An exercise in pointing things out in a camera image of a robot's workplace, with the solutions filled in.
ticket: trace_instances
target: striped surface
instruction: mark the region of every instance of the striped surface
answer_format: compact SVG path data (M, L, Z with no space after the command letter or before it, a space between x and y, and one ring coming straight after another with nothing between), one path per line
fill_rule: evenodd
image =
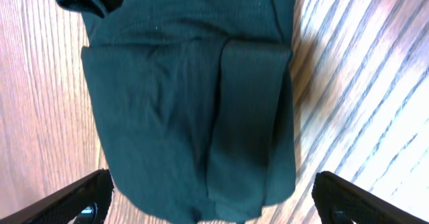
M82 73L77 13L0 0L0 217L106 168ZM429 0L297 0L296 191L249 223L319 223L330 170L429 221ZM108 223L163 223L119 192Z

